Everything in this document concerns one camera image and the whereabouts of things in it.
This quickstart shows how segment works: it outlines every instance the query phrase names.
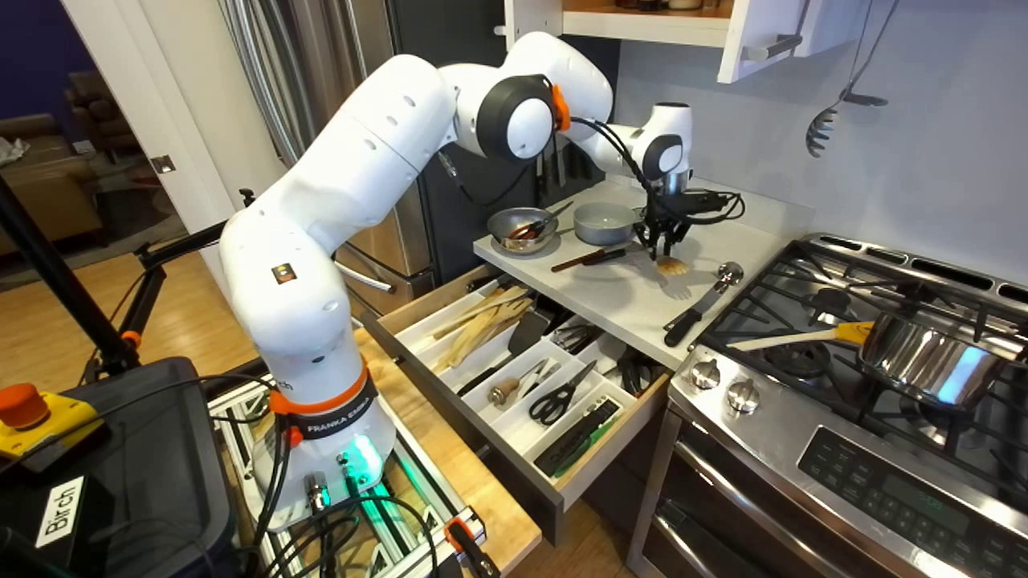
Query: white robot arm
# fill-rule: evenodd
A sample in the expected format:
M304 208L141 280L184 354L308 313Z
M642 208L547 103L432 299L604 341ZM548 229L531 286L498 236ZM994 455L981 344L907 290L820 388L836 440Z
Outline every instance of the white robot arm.
M559 130L602 166L621 166L593 127L573 122L602 122L609 103L604 73L543 32L523 36L501 66L432 66L397 53L349 92L286 176L226 225L217 248L228 301L275 375L272 412L294 447L284 476L275 443L257 452L257 476L272 489L269 526L304 521L353 483L380 482L392 452L396 425L353 344L331 253L381 220L449 142L527 161ZM683 105L660 105L624 142L649 176L669 176L688 173L688 130Z

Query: stainless steel refrigerator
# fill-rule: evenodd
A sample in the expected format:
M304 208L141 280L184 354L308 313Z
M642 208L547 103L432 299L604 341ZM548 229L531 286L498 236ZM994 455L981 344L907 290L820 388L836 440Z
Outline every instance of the stainless steel refrigerator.
M501 0L221 0L221 7L286 162L390 53L409 50L432 65L503 58L495 36ZM390 282L390 291L349 282L358 299L390 311L474 265L471 239L485 234L485 218L501 206L548 202L540 191L532 162L446 148L446 162L434 156L397 208L342 248L337 259Z

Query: open drawer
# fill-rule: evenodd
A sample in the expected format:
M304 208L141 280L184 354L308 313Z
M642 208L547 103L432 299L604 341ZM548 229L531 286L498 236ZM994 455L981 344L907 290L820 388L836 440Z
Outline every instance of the open drawer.
M621 368L631 349L593 327L569 344L563 333L588 327L574 313L567 313L518 356L509 354L518 317L498 323L466 356L453 356L466 333L446 327L474 317L468 311L498 291L514 295L498 290L493 265L478 265L380 321L367 321L367 329L509 483L547 538L559 543L567 509L660 412L669 375L660 361L642 360L649 375L628 392ZM543 423L540 414L531 414L540 398L552 398L578 372L582 381L563 416Z

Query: drawer organizer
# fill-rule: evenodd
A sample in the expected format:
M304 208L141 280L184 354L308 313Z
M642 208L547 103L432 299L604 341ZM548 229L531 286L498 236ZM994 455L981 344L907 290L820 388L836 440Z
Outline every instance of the drawer organizer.
M547 538L559 543L563 513L660 412L669 375L573 311L559 311L543 338L512 354L512 338L536 299L523 286L501 290L495 270L478 265L381 321L367 321L367 329ZM640 388L628 388L624 360L649 368ZM559 388L573 398L547 421L540 400L556 400Z

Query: kitchen drawer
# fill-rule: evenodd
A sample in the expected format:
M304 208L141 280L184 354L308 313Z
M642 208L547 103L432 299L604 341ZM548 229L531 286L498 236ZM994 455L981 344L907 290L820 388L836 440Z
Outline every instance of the kitchen drawer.
M396 356L396 361L411 375L424 398L449 421L449 425L481 455L481 463L509 483L509 491L523 504L523 509L543 526L548 543L563 536L563 513L584 495L584 489L617 460L617 452L649 423L649 416L665 400L669 372L657 368L649 386L631 394L621 386L617 360L628 346L602 333L588 341L578 354L556 346L556 333L584 323L569 313L556 329L543 333L532 346L509 360L478 388L461 394L471 375L509 356L509 341L514 323L474 346L463 361L440 364L461 329L437 338L440 327L463 317L463 311L485 301L498 290L498 272L478 265L418 301L367 321L367 329ZM527 368L556 364L532 392L518 392L518 400L498 407L489 400L495 381L523 375ZM578 386L573 407L552 423L536 423L527 407L569 381L588 360L593 368ZM574 425L590 407L609 400L617 414L598 431L598 440L559 476L547 476L536 460Z

